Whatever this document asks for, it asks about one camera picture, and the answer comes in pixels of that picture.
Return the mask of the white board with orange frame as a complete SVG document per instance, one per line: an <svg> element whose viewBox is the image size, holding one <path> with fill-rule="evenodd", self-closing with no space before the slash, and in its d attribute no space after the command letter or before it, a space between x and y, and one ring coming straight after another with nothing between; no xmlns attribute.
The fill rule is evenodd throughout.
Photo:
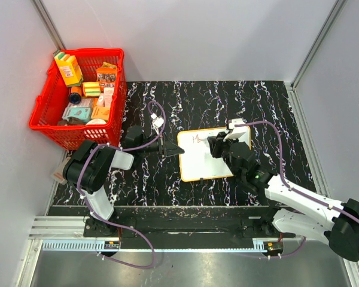
<svg viewBox="0 0 359 287"><path fill-rule="evenodd" d="M185 153L179 155L181 179L184 182L201 179L217 179L232 177L233 174L221 158L213 158L208 142L199 142L208 136L216 136L226 132L225 127L181 131L177 134L177 145Z"/></svg>

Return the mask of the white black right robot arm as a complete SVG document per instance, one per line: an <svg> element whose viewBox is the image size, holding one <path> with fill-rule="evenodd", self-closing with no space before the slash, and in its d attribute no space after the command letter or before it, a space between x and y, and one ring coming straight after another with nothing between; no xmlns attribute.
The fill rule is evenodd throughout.
<svg viewBox="0 0 359 287"><path fill-rule="evenodd" d="M220 158L250 192L284 204L263 215L261 232L268 237L292 233L320 241L340 257L359 261L359 201L331 199L301 188L261 166L250 147L225 132L207 138L211 156Z"/></svg>

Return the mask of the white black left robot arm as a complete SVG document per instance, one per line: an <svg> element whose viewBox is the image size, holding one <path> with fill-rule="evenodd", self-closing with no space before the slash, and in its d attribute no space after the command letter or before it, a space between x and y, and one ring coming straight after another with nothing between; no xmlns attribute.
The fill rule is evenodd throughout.
<svg viewBox="0 0 359 287"><path fill-rule="evenodd" d="M180 155L184 150L171 142L164 134L158 139L144 135L140 126L129 127L121 151L110 146L85 140L73 153L63 168L63 178L72 186L80 187L79 194L87 200L90 215L98 220L97 230L104 236L112 236L118 228L113 205L105 191L105 180L110 169L130 170L142 155L156 152L162 158Z"/></svg>

